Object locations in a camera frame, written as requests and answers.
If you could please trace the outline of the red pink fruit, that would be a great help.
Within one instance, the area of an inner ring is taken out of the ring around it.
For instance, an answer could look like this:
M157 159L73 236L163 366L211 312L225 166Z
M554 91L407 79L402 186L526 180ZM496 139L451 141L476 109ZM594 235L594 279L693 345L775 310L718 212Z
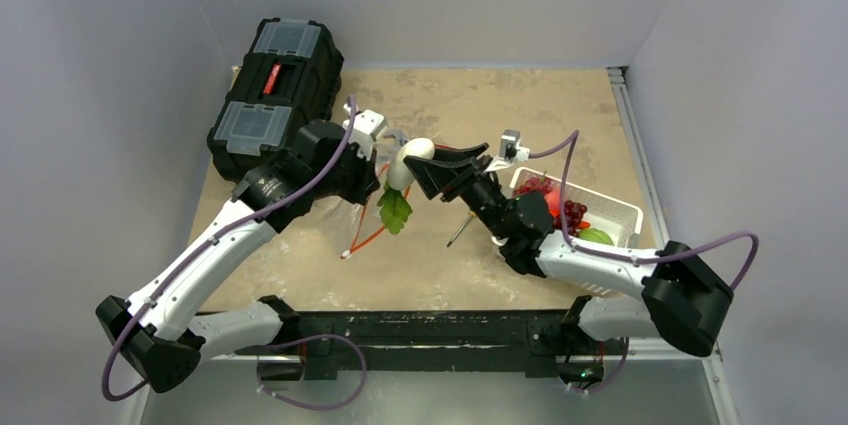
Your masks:
M563 207L563 199L561 193L558 190L552 190L544 195L544 199L546 201L548 211L551 216L554 218L560 217L561 210Z

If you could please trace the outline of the black plastic toolbox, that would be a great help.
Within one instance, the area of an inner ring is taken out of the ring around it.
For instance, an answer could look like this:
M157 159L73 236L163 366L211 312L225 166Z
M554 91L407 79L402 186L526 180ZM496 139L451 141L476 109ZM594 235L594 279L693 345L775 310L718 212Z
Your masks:
M325 25L262 20L206 138L219 176L239 182L289 145L301 126L330 119L343 63Z

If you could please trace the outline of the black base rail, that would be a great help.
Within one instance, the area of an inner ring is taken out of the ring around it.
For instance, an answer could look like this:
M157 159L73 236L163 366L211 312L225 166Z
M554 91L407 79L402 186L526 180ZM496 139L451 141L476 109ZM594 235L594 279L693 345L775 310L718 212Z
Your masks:
M268 345L237 350L265 360L271 380L334 380L342 371L521 373L590 384L626 342L598 342L567 310L302 311Z

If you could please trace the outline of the white plastic basket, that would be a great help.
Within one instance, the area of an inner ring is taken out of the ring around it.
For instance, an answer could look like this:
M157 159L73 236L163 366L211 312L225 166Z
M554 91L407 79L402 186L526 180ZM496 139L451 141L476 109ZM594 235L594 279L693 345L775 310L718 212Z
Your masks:
M637 206L569 182L566 196L588 207L585 219L591 227L607 232L622 252L639 242L643 212ZM648 275L643 267L573 252L559 231L548 236L536 259L546 278L558 279L602 297L622 293L639 297L640 281Z

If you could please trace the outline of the red-handled adjustable wrench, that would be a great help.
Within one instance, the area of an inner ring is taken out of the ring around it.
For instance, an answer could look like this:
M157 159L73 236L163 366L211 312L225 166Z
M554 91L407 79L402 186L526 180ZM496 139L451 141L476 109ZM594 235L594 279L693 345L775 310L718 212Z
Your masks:
M403 145L405 145L406 143L408 143L410 141L410 138L404 132L402 132L399 129L388 129L387 131L385 131L383 133L382 137L393 139L396 142L398 147L402 147ZM435 146L436 149L444 149L444 150L451 149L451 146L448 145L448 144L445 144L445 143L435 142L434 146Z

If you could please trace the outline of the black yellow-handled screwdriver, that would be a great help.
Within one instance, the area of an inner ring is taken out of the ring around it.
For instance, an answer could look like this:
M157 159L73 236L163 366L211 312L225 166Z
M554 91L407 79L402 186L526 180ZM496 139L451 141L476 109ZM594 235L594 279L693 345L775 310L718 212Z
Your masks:
M454 232L454 234L451 236L451 238L450 238L450 239L448 240L448 242L446 243L446 247L448 247L448 248L449 248L449 247L451 247L451 246L452 246L452 245L453 245L453 244L454 244L454 243L455 243L455 242L459 239L459 237L461 236L461 234L464 232L464 230L468 227L468 225L470 224L470 222L471 222L471 221L472 221L475 217L476 217L476 214L475 214L474 212L469 212L469 213L468 213L468 215L466 216L466 218L463 220L463 222L460 224L460 226L457 228L457 230Z

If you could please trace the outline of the white radish with leaves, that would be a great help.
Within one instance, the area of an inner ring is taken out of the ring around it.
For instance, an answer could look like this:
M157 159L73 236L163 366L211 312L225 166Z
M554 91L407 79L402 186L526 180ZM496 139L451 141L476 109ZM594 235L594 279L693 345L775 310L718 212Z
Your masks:
M415 138L403 145L389 162L383 194L377 202L382 225L389 233L399 234L413 213L404 193L413 185L415 178L404 159L432 159L435 151L436 146L431 139Z

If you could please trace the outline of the light red grape bunch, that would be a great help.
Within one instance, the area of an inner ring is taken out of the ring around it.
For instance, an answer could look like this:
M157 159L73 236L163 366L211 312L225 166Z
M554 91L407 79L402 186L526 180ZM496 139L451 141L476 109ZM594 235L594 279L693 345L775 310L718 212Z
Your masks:
M513 188L513 195L520 196L530 192L538 191L542 195L547 195L555 188L554 181L548 176L531 175L523 182L517 184Z

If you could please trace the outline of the green lettuce leaf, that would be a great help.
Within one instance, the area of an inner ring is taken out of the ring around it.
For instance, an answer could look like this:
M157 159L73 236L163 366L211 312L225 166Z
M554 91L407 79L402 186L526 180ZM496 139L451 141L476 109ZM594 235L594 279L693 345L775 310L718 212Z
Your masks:
M615 246L616 242L612 239L612 237L605 231L590 227L581 229L578 232L577 237L581 240L598 243L608 246Z

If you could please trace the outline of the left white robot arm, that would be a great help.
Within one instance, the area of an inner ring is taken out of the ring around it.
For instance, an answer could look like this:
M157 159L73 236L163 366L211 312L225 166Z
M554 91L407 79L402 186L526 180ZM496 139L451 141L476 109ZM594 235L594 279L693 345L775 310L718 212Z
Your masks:
M244 174L211 224L164 271L127 298L106 297L96 308L112 343L103 396L118 402L144 387L168 392L211 358L251 347L284 354L300 343L298 313L276 296L230 312L199 309L316 201L365 204L378 188L374 145L383 127L364 115L302 126L289 146Z

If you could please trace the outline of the dark red grape bunch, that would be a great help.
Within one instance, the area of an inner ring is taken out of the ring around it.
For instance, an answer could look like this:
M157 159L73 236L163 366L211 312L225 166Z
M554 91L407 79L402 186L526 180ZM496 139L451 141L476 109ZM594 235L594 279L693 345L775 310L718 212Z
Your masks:
M559 212L554 218L554 228L564 230L570 236L578 236L580 232L588 230L591 224L585 219L588 207L580 202L566 200L564 211Z

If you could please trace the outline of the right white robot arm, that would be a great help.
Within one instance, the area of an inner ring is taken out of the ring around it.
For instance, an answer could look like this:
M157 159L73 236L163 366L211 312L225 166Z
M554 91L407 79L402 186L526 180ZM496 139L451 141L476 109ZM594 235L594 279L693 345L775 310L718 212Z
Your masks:
M734 292L697 251L674 241L657 250L570 238L555 229L541 193L502 192L494 176L498 161L487 148L439 148L430 158L407 156L403 163L427 198L461 199L515 272L614 292L612 299L589 298L564 321L561 337L569 349L658 337L692 356L713 352Z

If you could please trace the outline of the clear orange-zip bag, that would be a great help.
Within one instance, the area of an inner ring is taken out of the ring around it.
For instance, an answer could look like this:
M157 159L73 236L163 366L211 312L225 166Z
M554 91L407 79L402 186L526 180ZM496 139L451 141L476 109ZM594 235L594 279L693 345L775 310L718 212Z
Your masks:
M407 225L413 209L409 201L412 186L402 191L387 185L389 164L377 169L380 188L365 205L338 199L322 217L322 224L340 260L346 260L381 234L399 234Z

